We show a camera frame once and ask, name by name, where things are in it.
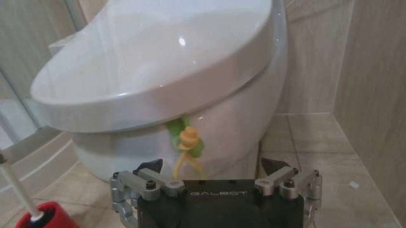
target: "yellow knot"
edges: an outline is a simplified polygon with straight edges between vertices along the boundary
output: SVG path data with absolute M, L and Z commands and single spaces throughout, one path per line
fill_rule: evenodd
M 182 155 L 175 165 L 174 178 L 179 178 L 181 167 L 183 165 L 183 162 L 186 161 L 193 166 L 193 168 L 201 173 L 203 179 L 207 179 L 207 175 L 205 174 L 202 165 L 199 164 L 197 159 L 193 158 L 191 155 L 189 155 L 189 150 L 194 149 L 201 141 L 198 130 L 194 127 L 187 126 L 181 132 L 179 138 L 181 143 L 178 147 L 182 150 Z
M 181 132 L 181 144 L 179 149 L 183 151 L 191 150 L 199 144 L 198 130 L 194 127 L 186 127 L 185 131 Z

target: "toilet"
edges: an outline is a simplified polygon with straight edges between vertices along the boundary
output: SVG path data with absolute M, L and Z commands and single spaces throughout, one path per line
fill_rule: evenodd
M 282 0 L 118 0 L 46 64 L 31 94 L 102 180 L 157 159 L 171 176 L 166 123 L 183 116 L 209 177 L 250 179 L 286 68 Z M 181 176 L 199 178 L 187 165 Z

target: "toilet brush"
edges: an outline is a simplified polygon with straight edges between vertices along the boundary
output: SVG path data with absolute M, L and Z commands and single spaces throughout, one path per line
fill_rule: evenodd
M 65 209 L 57 202 L 35 206 L 30 195 L 14 173 L 13 167 L 0 153 L 0 172 L 11 184 L 29 213 L 21 219 L 17 228 L 79 228 Z

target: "glass panel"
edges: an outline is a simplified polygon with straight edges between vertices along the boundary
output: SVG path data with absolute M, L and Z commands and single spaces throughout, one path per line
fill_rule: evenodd
M 30 95 L 49 45 L 77 32 L 66 0 L 0 0 L 0 148 L 45 125 Z
M 0 149 L 7 149 L 37 130 L 0 72 Z

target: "toilet lid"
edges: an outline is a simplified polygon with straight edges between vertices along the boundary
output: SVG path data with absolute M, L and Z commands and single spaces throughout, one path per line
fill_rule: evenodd
M 47 124 L 107 132 L 177 118 L 272 59 L 272 0 L 114 0 L 39 72 Z

